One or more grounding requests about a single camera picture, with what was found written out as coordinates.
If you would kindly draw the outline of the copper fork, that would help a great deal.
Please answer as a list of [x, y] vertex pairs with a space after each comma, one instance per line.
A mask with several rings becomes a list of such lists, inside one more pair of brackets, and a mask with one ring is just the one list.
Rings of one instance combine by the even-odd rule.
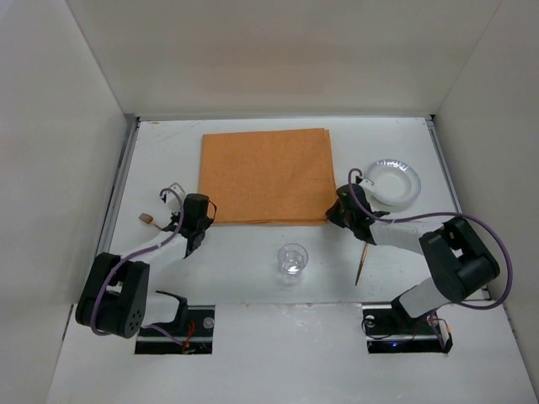
[[153, 218], [152, 215], [149, 215], [147, 213], [141, 213], [139, 216], [138, 216], [138, 219], [143, 222], [144, 224], [146, 225], [149, 225], [149, 226], [154, 226], [156, 227], [159, 231], [161, 231], [163, 228], [155, 221], [155, 219]]

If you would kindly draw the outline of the copper spoon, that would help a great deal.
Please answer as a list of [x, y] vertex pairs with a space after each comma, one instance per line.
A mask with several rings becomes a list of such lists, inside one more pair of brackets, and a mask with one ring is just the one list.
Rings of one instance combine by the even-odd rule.
[[361, 254], [361, 257], [360, 257], [360, 262], [359, 262], [358, 269], [357, 269], [357, 273], [356, 273], [356, 276], [355, 276], [355, 286], [358, 285], [362, 270], [363, 270], [363, 268], [365, 266], [368, 249], [369, 249], [369, 243], [366, 243], [364, 248], [363, 248], [363, 251], [362, 251], [362, 254]]

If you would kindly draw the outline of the white round plate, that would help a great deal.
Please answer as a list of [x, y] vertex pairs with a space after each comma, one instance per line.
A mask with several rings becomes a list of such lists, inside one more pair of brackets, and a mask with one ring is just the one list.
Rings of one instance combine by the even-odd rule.
[[419, 197], [422, 184], [415, 170], [395, 159], [373, 162], [366, 170], [372, 185], [372, 195], [384, 205], [406, 207]]

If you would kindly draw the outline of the clear drinking glass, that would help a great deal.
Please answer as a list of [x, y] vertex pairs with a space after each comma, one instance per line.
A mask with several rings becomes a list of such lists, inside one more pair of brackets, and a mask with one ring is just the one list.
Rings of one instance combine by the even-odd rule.
[[287, 243], [277, 254], [281, 282], [286, 286], [297, 284], [308, 264], [307, 250], [300, 244]]

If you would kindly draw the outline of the orange cloth placemat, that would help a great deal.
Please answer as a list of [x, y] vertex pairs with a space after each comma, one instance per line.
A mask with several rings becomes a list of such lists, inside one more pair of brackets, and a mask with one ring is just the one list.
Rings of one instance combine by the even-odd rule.
[[200, 193], [219, 224], [314, 225], [335, 201], [330, 134], [323, 128], [205, 134]]

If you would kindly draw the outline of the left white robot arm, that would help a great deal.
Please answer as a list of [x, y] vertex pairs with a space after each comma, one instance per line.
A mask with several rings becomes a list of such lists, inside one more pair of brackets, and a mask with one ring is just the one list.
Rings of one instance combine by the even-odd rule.
[[75, 312], [76, 322], [98, 336], [132, 338], [140, 330], [147, 306], [152, 266], [163, 268], [188, 258], [205, 239], [216, 205], [204, 194], [165, 188], [162, 199], [176, 199], [171, 222], [151, 241], [122, 254], [102, 252], [94, 260]]

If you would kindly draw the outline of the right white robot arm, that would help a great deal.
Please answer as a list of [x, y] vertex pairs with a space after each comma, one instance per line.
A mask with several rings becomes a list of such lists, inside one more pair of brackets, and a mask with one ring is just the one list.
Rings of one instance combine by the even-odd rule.
[[356, 183], [339, 187], [336, 195], [326, 211], [331, 223], [367, 244], [417, 253], [426, 262], [430, 277], [391, 301], [392, 318], [400, 325], [447, 304], [461, 304], [499, 276], [498, 261], [461, 214], [449, 213], [443, 223], [432, 221], [431, 215], [390, 220], [387, 212], [371, 210], [364, 188]]

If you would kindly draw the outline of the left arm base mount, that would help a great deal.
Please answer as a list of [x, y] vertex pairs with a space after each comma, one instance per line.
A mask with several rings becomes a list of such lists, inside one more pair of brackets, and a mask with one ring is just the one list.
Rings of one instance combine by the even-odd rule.
[[172, 320], [150, 321], [136, 335], [135, 355], [209, 355], [213, 350], [216, 308], [192, 306], [186, 297], [159, 290], [161, 296], [173, 299]]

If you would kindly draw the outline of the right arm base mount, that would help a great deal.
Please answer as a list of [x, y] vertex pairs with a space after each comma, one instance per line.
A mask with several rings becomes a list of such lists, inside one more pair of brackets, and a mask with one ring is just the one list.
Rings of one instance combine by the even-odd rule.
[[393, 302], [361, 305], [361, 330], [369, 354], [448, 354], [453, 336], [437, 310], [412, 318]]

